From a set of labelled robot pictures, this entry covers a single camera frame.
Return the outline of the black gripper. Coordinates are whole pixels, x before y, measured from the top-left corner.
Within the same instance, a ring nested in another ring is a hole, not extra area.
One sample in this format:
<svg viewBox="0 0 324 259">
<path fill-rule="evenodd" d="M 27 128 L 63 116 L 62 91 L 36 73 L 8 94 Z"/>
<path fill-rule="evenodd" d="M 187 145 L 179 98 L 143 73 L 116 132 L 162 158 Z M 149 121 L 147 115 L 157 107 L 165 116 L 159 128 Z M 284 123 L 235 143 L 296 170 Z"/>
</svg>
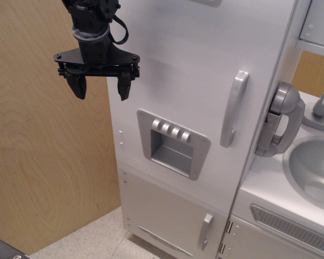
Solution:
<svg viewBox="0 0 324 259">
<path fill-rule="evenodd" d="M 85 76 L 118 77 L 118 93 L 121 101 L 126 100 L 130 93 L 131 79 L 140 76 L 140 57 L 116 47 L 128 40 L 129 33 L 126 32 L 119 42 L 113 40 L 110 29 L 99 33 L 73 29 L 72 33 L 78 40 L 79 47 L 59 52 L 53 58 L 59 64 L 59 74 L 64 75 L 75 96 L 85 99 Z"/>
</svg>

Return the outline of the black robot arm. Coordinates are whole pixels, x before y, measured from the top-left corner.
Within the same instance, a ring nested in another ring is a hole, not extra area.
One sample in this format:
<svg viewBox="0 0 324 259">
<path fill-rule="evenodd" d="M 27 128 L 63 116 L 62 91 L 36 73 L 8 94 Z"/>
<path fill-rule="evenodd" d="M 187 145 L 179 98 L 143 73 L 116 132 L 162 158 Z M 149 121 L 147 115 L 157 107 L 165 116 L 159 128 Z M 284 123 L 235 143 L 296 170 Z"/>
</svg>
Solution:
<svg viewBox="0 0 324 259">
<path fill-rule="evenodd" d="M 86 96 L 86 77 L 116 77 L 121 100 L 129 97 L 131 82 L 139 77 L 140 57 L 117 46 L 124 44 L 128 34 L 116 41 L 110 31 L 113 21 L 125 27 L 116 16 L 118 1 L 63 1 L 71 15 L 72 33 L 78 40 L 77 49 L 54 55 L 58 73 L 64 77 L 75 96 Z"/>
</svg>

